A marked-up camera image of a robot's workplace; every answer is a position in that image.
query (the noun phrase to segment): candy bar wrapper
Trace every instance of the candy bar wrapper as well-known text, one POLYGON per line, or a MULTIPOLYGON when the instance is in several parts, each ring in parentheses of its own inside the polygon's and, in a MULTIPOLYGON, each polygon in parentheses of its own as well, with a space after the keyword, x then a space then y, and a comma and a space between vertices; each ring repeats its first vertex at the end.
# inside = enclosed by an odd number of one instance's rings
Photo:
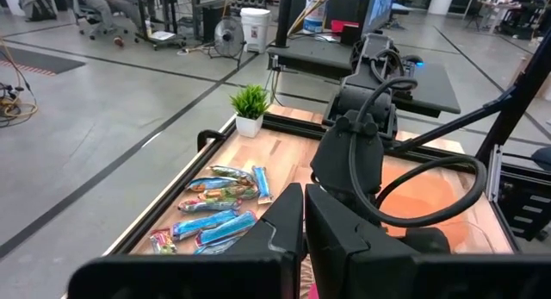
POLYGON ((240 184, 245 186, 254 185, 252 175, 246 171, 223 165, 212 165, 208 167, 214 174, 227 178, 236 178, 240 184))
POLYGON ((235 242, 237 242, 241 236, 232 236, 226 239, 223 239, 219 242, 205 245, 203 247, 199 247, 194 254, 201 254, 201 255, 218 255, 223 252, 225 252, 228 248, 230 248, 235 242))
POLYGON ((230 199, 251 200, 258 196, 254 187, 232 186, 218 190, 205 190, 198 197, 203 201, 215 199, 217 201, 229 201, 230 199))
POLYGON ((170 238, 169 229, 160 229, 153 231, 152 235, 149 237, 149 240, 151 241, 153 251, 156 254, 171 255, 176 253, 176 246, 170 238))
POLYGON ((258 204, 272 203, 272 195, 269 193, 268 177, 266 176, 266 168, 260 166, 252 167, 258 187, 258 204))
POLYGON ((229 201, 197 201, 186 200, 178 204, 178 209, 184 213, 206 212, 206 211, 224 211, 228 209, 239 209, 241 200, 232 199, 229 201))
POLYGON ((209 217, 200 218, 192 221, 180 221, 172 225, 172 239, 183 240, 194 234, 197 234, 202 229, 210 229, 218 227, 226 221, 230 221, 238 216, 238 212, 233 209, 228 209, 209 217))
POLYGON ((189 183, 187 189, 197 192, 205 190, 219 189, 238 184, 236 178, 196 178, 189 183))
POLYGON ((201 230, 197 234, 195 243, 198 247, 219 242, 229 236, 239 234, 254 226, 257 218, 251 211, 246 211, 242 215, 210 230, 201 230))

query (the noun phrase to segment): wooden tabletop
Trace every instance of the wooden tabletop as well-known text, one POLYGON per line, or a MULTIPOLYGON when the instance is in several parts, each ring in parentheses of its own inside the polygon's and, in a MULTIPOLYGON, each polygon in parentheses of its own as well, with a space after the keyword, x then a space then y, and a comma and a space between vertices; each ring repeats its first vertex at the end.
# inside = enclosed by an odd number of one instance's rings
MULTIPOLYGON (((272 106, 270 112, 304 121, 321 122, 322 115, 299 109, 272 106)), ((398 132, 398 140, 414 137, 415 134, 398 132)), ((265 166, 271 193, 275 198, 292 182, 303 185, 311 183, 310 161, 316 153, 319 142, 300 136, 262 129, 254 139, 239 136, 237 132, 226 140, 208 165, 228 165, 249 171, 253 165, 265 166)), ((427 146, 462 153, 461 145, 452 140, 433 140, 427 146)), ((382 187, 418 164, 386 156, 382 175, 382 187)), ((197 177, 211 176, 203 170, 197 177)), ((449 206, 466 193, 473 182, 473 176, 446 169, 428 171, 395 190, 385 201, 382 210, 399 217, 425 215, 449 206)), ((184 191, 164 212, 152 230, 171 227, 178 221, 193 220, 212 213, 182 214, 176 209, 179 202, 196 199, 197 194, 184 191)), ((261 216, 269 205, 259 205, 256 199, 245 201, 240 212, 251 210, 261 216)), ((448 236, 455 252, 512 252, 505 235, 485 197, 467 212, 437 225, 448 236)), ((390 227, 391 235, 401 235, 404 229, 390 227)), ((176 243, 179 253, 192 253, 193 238, 176 243)), ((132 253, 152 253, 149 235, 144 237, 132 253)))

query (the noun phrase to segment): orange mat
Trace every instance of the orange mat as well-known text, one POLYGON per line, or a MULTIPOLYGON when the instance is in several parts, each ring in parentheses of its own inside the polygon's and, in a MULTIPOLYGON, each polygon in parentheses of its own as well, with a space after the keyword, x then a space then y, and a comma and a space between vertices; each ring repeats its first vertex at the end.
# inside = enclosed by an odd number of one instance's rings
MULTIPOLYGON (((400 166, 384 165, 383 188, 406 172, 407 170, 400 166)), ((459 196, 462 195, 456 195, 444 178, 433 173, 423 173, 403 183, 388 195, 381 210, 396 217, 419 217, 448 207, 456 202, 459 196)), ((388 225, 386 227, 392 236, 403 236, 406 233, 406 230, 401 227, 388 225)), ((461 215, 436 224, 434 227, 444 232, 452 250, 467 238, 469 231, 469 224, 461 215)))

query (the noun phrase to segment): white pot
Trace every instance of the white pot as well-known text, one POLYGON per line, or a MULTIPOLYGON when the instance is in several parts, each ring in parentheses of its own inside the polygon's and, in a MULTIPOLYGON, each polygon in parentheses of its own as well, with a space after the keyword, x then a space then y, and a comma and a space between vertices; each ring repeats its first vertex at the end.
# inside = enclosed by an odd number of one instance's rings
POLYGON ((237 125, 239 134, 251 138, 257 136, 258 131, 260 131, 260 128, 262 127, 263 118, 264 115, 261 115, 256 120, 238 116, 235 119, 235 123, 237 125))

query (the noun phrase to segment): desk fan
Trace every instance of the desk fan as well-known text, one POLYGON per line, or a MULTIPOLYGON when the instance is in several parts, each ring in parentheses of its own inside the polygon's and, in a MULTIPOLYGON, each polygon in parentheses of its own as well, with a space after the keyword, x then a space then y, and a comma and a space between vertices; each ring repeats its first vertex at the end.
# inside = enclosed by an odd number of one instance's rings
POLYGON ((239 69, 245 43, 241 22, 230 16, 224 17, 214 28, 214 42, 208 49, 208 56, 234 59, 238 62, 239 69))

